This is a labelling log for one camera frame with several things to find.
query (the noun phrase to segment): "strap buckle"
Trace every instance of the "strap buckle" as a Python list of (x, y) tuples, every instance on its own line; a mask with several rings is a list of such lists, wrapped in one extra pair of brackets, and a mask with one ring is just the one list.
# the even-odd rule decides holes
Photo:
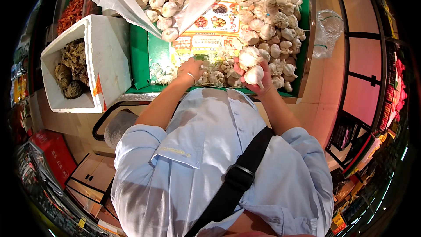
[(232, 165), (225, 175), (226, 182), (244, 192), (253, 184), (254, 178), (255, 174), (253, 172), (237, 164)]

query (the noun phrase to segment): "green display bin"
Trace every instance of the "green display bin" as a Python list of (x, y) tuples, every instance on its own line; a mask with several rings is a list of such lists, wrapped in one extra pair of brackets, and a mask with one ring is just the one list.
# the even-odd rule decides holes
[[(311, 19), (311, 1), (303, 0), (301, 5), (301, 20), (298, 22), (298, 26), (301, 29), (307, 30), (306, 40), (302, 41), (301, 51), (297, 54), (296, 65), (297, 69), (295, 74), (298, 78), (291, 82), (293, 88), (292, 92), (286, 92), (284, 88), (278, 89), (278, 92), (283, 97), (298, 97), (300, 92), (300, 86), (305, 72), (305, 65), (308, 55), (312, 55), (312, 48), (309, 50), (310, 37), (310, 19)], [(131, 69), (133, 76), (133, 86), (126, 91), (125, 95), (138, 94), (147, 95), (159, 93), (164, 90), (165, 85), (151, 84), (150, 79), (150, 61), (159, 61), (160, 59), (170, 59), (169, 43), (161, 40), (154, 35), (148, 33), (146, 30), (139, 26), (130, 24), (130, 54), (131, 54)], [(190, 87), (187, 91), (191, 91), (195, 88)], [(245, 87), (236, 88), (247, 95), (256, 95)]]

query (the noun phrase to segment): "red box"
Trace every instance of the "red box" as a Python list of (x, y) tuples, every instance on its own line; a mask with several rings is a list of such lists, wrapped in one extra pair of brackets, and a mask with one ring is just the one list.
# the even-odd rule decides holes
[(41, 130), (31, 136), (30, 140), (44, 152), (44, 160), (65, 189), (65, 182), (76, 169), (76, 163), (71, 157), (63, 136), (50, 130)]

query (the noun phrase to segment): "hand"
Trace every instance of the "hand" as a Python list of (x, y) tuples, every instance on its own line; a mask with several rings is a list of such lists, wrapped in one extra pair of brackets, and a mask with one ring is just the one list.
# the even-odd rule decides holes
[(234, 62), (235, 62), (234, 63), (234, 70), (239, 75), (241, 75), (241, 78), (240, 78), (241, 82), (244, 84), (245, 87), (249, 88), (251, 91), (255, 92), (258, 95), (257, 99), (262, 97), (269, 90), (275, 88), (272, 84), (272, 77), (270, 75), (269, 64), (267, 63), (266, 60), (263, 60), (259, 64), (263, 68), (263, 79), (262, 79), (262, 84), (263, 84), (263, 87), (264, 87), (263, 89), (261, 89), (257, 84), (248, 84), (247, 82), (245, 82), (245, 79), (244, 79), (245, 71), (239, 67), (238, 58), (234, 58)]
[(200, 67), (202, 64), (203, 61), (196, 60), (194, 57), (191, 57), (178, 68), (177, 79), (186, 81), (191, 83), (190, 85), (193, 85), (203, 75), (203, 69)]

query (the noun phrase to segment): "red dried chili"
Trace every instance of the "red dried chili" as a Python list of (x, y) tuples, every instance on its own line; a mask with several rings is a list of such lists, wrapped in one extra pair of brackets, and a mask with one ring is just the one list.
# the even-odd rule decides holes
[(84, 0), (70, 0), (57, 25), (57, 33), (60, 35), (82, 18)]

